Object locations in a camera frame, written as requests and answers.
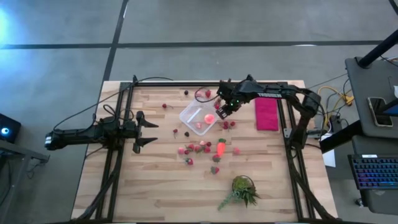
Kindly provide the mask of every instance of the gray concrete floor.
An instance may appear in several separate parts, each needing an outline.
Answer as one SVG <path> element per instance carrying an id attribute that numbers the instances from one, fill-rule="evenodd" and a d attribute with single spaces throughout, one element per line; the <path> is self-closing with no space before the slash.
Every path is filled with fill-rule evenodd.
<path id="1" fill-rule="evenodd" d="M 1 44 L 111 43 L 122 0 L 0 2 Z M 387 0 L 130 0 L 120 43 L 206 41 L 382 40 L 398 16 Z M 373 45 L 118 49 L 110 80 L 165 76 L 175 80 L 304 80 L 312 86 L 345 73 L 344 59 Z M 18 144 L 39 152 L 45 133 L 63 118 L 93 104 L 100 92 L 109 49 L 0 50 L 0 113 L 22 123 Z M 394 47 L 386 57 L 397 56 Z M 347 77 L 327 83 L 340 90 Z M 330 94 L 321 93 L 326 98 Z M 337 100 L 332 98 L 330 105 Z M 61 128 L 90 122 L 94 109 Z M 355 105 L 341 110 L 352 123 Z M 49 163 L 25 179 L 10 223 L 68 220 L 86 146 L 51 152 Z M 397 223 L 353 205 L 354 183 L 328 169 L 339 217 Z"/>

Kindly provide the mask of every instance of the potted plant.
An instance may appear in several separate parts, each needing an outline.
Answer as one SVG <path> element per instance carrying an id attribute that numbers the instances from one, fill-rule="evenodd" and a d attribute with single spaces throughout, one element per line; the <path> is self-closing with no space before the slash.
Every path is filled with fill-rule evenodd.
<path id="1" fill-rule="evenodd" d="M 218 206 L 218 210 L 221 210 L 227 203 L 230 203 L 232 199 L 244 200 L 246 208 L 248 204 L 257 205 L 256 198 L 260 196 L 256 193 L 256 187 L 254 182 L 250 177 L 245 175 L 240 175 L 234 178 L 232 181 L 232 192 L 223 200 L 223 202 Z"/>

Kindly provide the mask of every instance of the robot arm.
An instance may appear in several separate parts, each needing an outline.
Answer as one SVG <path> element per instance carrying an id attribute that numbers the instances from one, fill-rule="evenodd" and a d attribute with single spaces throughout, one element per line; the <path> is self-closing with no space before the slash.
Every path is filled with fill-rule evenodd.
<path id="1" fill-rule="evenodd" d="M 297 93 L 305 95 L 302 103 L 296 97 Z M 294 149 L 303 149 L 307 140 L 307 126 L 310 119 L 317 114 L 321 100 L 321 97 L 311 90 L 286 83 L 261 85 L 251 75 L 237 84 L 231 83 L 231 80 L 220 81 L 217 94 L 222 100 L 225 100 L 225 105 L 217 110 L 221 119 L 225 119 L 232 112 L 236 112 L 242 104 L 249 103 L 257 97 L 287 100 L 301 115 L 300 121 L 292 130 L 289 139 L 289 145 Z"/>
<path id="2" fill-rule="evenodd" d="M 134 138 L 136 142 L 134 143 L 133 151 L 140 153 L 140 147 L 157 139 L 141 138 L 141 127 L 157 128 L 158 125 L 146 121 L 142 111 L 137 112 L 136 119 L 137 122 L 128 120 L 123 125 L 120 125 L 119 120 L 111 116 L 101 119 L 98 124 L 86 129 L 56 129 L 45 136 L 44 146 L 51 151 L 74 144 L 100 143 L 104 147 L 110 147 L 118 139 Z"/>

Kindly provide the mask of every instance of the clear plastic container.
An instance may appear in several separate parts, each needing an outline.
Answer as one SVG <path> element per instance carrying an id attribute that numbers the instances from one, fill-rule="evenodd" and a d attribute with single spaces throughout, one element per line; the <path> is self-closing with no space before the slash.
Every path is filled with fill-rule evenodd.
<path id="1" fill-rule="evenodd" d="M 204 135 L 218 120 L 216 109 L 213 106 L 214 101 L 200 103 L 193 100 L 181 113 L 180 120 L 186 124 L 193 132 L 198 135 Z M 205 116 L 214 115 L 214 121 L 211 124 L 205 123 Z"/>

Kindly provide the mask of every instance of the speaker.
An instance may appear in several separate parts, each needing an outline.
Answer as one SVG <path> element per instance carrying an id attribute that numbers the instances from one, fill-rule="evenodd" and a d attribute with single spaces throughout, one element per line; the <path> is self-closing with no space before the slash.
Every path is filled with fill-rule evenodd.
<path id="1" fill-rule="evenodd" d="M 3 114 L 0 114 L 0 139 L 15 143 L 21 124 Z"/>

